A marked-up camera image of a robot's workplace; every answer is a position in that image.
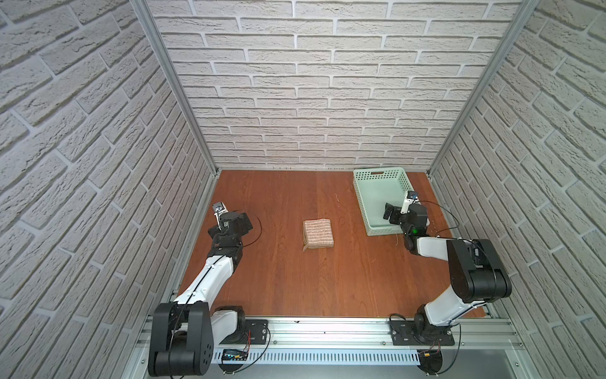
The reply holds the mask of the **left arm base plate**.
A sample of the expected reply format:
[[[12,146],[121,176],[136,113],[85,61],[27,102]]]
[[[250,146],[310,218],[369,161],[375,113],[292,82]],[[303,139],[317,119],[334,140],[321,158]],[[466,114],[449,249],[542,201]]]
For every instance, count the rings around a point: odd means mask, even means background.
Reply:
[[[257,347],[268,343],[269,321],[266,319],[246,319],[242,325],[221,344],[249,345]]]

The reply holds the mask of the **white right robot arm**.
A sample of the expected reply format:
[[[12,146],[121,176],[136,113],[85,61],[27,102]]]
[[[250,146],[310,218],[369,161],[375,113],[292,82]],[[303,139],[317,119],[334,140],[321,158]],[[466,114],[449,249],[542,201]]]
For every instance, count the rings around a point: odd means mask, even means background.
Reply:
[[[418,202],[386,203],[383,218],[401,227],[409,252],[448,263],[449,287],[414,316],[412,330],[419,340],[446,332],[471,310],[511,295],[511,279],[490,240],[429,236],[427,208]]]

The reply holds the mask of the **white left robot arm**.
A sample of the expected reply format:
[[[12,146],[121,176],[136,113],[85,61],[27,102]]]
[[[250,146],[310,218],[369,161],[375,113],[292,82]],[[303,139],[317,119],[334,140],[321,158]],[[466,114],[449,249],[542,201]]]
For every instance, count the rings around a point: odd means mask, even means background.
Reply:
[[[253,226],[246,213],[216,213],[208,233],[211,250],[196,279],[171,303],[161,303],[152,316],[148,354],[151,377],[201,376],[211,365],[216,345],[236,333],[240,308],[211,312],[224,284],[242,258],[242,237]]]

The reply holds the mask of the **striped brown dishcloth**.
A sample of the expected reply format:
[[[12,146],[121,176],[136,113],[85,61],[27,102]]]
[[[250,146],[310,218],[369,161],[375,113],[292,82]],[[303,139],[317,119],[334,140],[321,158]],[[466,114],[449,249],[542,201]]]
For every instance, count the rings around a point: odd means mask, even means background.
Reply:
[[[303,235],[304,251],[332,248],[335,244],[330,219],[304,221]]]

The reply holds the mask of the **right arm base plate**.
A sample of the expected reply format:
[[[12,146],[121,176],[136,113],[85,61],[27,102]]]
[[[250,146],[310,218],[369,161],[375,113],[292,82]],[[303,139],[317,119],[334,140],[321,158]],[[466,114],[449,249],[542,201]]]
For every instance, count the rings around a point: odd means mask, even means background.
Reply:
[[[395,320],[388,322],[394,346],[446,346],[455,345],[451,327],[422,325],[414,321]]]

